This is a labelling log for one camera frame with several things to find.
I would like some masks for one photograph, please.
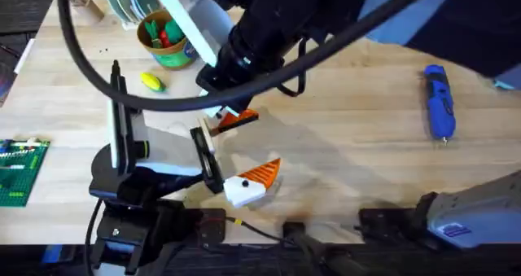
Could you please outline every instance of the wooden table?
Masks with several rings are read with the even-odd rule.
[[[98,72],[108,77],[118,59],[130,83],[147,70],[173,81],[193,80],[190,73],[159,69],[134,32],[121,28],[106,1],[96,2],[107,16],[95,27],[77,21],[77,33]],[[288,56],[293,58],[294,51]],[[428,134],[418,75],[428,64],[444,65],[453,89],[458,128],[447,147]],[[224,207],[269,232],[287,217],[304,220],[319,239],[352,243],[360,242],[352,228],[360,207],[412,206],[429,191],[458,191],[521,166],[521,95],[498,91],[475,72],[403,47],[360,40],[310,71],[308,79],[297,99],[276,90],[255,97],[252,107],[260,120],[216,140],[225,175],[282,157],[272,195],[241,209],[200,184],[173,197],[184,198],[188,207]],[[90,163],[107,142],[105,109],[106,99],[71,60],[53,2],[0,109],[1,138],[36,135],[49,138],[51,148],[27,207],[0,208],[0,243],[84,240],[95,203],[88,193]],[[226,238],[229,243],[264,241],[230,225]]]

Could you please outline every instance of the black wire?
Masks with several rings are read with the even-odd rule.
[[[306,43],[308,42],[308,38],[304,37],[302,40],[300,40],[299,43],[299,58],[303,57],[306,54]],[[299,85],[296,89],[296,91],[292,91],[288,89],[285,85],[280,84],[278,85],[277,89],[281,91],[283,94],[286,94],[290,97],[298,97],[300,94],[304,93],[306,90],[306,71],[303,71],[299,74]]]
[[[90,81],[96,89],[100,90],[110,99],[114,99],[118,103],[123,103],[127,107],[161,112],[178,112],[214,107],[235,99],[244,99],[280,85],[284,81],[289,81],[305,70],[310,69],[321,63],[323,60],[331,57],[336,52],[342,50],[345,46],[356,41],[359,37],[363,37],[370,30],[376,28],[382,22],[389,19],[414,1],[415,0],[390,0],[385,2],[363,19],[357,21],[349,28],[346,28],[333,39],[311,50],[305,56],[289,63],[285,67],[270,73],[268,76],[258,77],[254,81],[250,81],[233,89],[223,90],[222,92],[216,92],[203,97],[161,100],[123,94],[110,87],[104,78],[94,70],[81,51],[72,25],[69,1],[58,0],[58,9],[59,22],[61,23],[63,37],[65,38],[65,42],[72,58],[81,72],[86,76],[87,80]]]
[[[96,217],[98,216],[101,202],[103,202],[101,199],[98,199],[98,202],[96,202],[96,206],[94,207],[92,216],[90,216],[89,225],[87,226],[87,233],[85,235],[85,246],[83,247],[83,262],[85,264],[85,273],[87,274],[87,276],[94,276],[94,272],[92,271],[92,265],[90,264],[90,237],[92,236],[92,229],[94,228],[94,222],[96,221]]]
[[[226,220],[227,221],[231,221],[231,222],[235,222],[236,218],[227,217]],[[262,235],[262,236],[266,237],[267,239],[272,239],[272,240],[275,240],[275,241],[280,242],[280,243],[293,244],[293,242],[290,241],[290,240],[279,238],[279,237],[277,237],[275,235],[267,234],[264,231],[257,229],[255,226],[252,226],[252,225],[248,224],[245,221],[241,221],[241,226],[244,226],[244,227],[248,228],[249,230],[251,230],[251,231],[253,231],[253,232],[257,233],[257,234]]]

